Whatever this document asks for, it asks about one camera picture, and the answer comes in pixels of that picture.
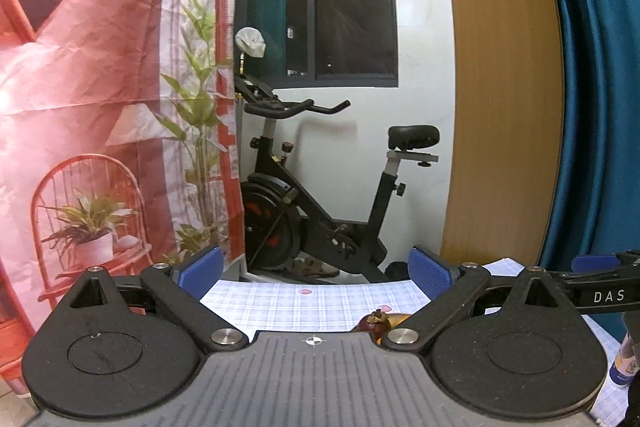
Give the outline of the red plant-print backdrop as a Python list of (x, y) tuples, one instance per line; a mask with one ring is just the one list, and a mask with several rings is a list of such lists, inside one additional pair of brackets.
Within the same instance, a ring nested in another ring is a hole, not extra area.
[(1, 0), (1, 378), (91, 265), (245, 251), (235, 0)]

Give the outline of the black exercise bike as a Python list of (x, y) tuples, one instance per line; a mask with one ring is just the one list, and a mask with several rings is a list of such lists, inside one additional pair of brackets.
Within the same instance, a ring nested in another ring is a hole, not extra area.
[(368, 154), (358, 146), (356, 122), (344, 115), (349, 101), (284, 101), (249, 75), (236, 75), (234, 87), (245, 116), (262, 118), (250, 140), (255, 164), (241, 184), (250, 272), (283, 272), (311, 257), (369, 282), (405, 279), (407, 263), (388, 257), (383, 225), (407, 188), (401, 165), (436, 164), (439, 130), (390, 126)]

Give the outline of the blue plaid tablecloth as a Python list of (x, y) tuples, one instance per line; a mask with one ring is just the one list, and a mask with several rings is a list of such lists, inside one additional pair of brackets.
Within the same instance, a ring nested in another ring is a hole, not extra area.
[[(488, 263), (491, 274), (515, 277), (523, 270), (513, 259)], [(253, 339), (257, 331), (344, 332), (352, 329), (367, 313), (376, 309), (410, 314), (430, 299), (411, 281), (378, 284), (303, 285), (285, 283), (244, 283), (218, 281), (201, 299), (228, 323)], [(620, 343), (593, 319), (585, 317), (613, 363)], [(617, 426), (627, 402), (627, 388), (605, 378), (592, 413), (601, 426)]]

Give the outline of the wooden door panel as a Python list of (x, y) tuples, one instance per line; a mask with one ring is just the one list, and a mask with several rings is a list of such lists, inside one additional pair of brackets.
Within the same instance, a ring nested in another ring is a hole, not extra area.
[(454, 151), (446, 260), (536, 263), (562, 145), (563, 49), (556, 0), (452, 0)]

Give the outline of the orange tangerine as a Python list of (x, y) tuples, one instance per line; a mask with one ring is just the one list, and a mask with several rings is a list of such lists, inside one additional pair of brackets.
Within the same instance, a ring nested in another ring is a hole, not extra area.
[(404, 323), (409, 317), (409, 314), (391, 313), (387, 315), (388, 323), (390, 323), (390, 329), (384, 335), (384, 338), (388, 338), (390, 343), (394, 345), (411, 345), (416, 341), (416, 333), (412, 329), (407, 329), (402, 323)]

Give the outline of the dark purple mangosteen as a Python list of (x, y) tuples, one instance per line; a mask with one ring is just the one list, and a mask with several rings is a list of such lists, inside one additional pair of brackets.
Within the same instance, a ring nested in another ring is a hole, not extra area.
[(375, 341), (381, 340), (383, 336), (392, 329), (388, 314), (381, 309), (377, 309), (359, 320), (352, 329), (353, 333), (368, 333)]

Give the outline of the blue curtain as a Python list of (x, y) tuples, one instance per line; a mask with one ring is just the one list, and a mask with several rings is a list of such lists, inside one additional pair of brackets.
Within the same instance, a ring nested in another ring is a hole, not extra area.
[(639, 0), (558, 0), (565, 80), (541, 263), (639, 246)]

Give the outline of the plastic bottle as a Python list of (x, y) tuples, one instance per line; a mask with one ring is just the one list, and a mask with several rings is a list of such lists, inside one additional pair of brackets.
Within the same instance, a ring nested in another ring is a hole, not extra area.
[(634, 354), (634, 340), (629, 334), (626, 334), (608, 370), (608, 376), (614, 384), (628, 386), (634, 380), (638, 370), (639, 364)]

